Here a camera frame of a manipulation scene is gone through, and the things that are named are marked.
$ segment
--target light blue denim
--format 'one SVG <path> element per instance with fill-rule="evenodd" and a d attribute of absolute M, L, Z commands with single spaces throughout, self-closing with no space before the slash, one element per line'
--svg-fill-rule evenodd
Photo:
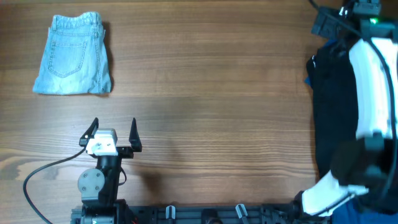
<path fill-rule="evenodd" d="M 54 16 L 33 92 L 69 95 L 111 91 L 105 30 L 97 12 Z"/>

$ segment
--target wood grain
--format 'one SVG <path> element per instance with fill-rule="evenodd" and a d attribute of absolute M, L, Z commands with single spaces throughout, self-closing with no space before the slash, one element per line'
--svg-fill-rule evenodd
<path fill-rule="evenodd" d="M 42 223 L 22 193 L 34 169 L 80 150 L 95 117 L 144 150 L 125 160 L 130 205 L 288 202 L 315 183 L 306 1 L 170 1 L 0 6 L 0 223 Z M 112 93 L 32 93 L 52 16 L 98 11 Z M 82 155 L 29 182 L 38 208 L 68 223 Z"/>

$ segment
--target jeans back pocket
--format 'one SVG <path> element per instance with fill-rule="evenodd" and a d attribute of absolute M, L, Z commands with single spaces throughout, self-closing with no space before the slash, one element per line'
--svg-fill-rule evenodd
<path fill-rule="evenodd" d="M 78 72 L 85 58 L 86 42 L 79 44 L 64 44 L 53 41 L 49 71 L 60 78 L 66 78 Z"/>

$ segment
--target denim waistband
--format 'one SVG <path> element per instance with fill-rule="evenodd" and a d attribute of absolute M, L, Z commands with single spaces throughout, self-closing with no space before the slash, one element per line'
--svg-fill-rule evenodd
<path fill-rule="evenodd" d="M 52 19 L 51 29 L 57 30 L 57 27 L 77 28 L 86 24 L 101 24 L 101 15 L 98 12 L 85 12 L 78 17 L 56 15 Z"/>

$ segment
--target green light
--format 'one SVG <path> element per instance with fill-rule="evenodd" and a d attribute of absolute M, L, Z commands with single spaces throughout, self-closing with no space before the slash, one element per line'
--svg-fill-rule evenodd
<path fill-rule="evenodd" d="M 372 18 L 372 19 L 370 19 L 370 21 L 371 21 L 372 24 L 377 24 L 379 22 L 379 19 L 378 18 Z"/>

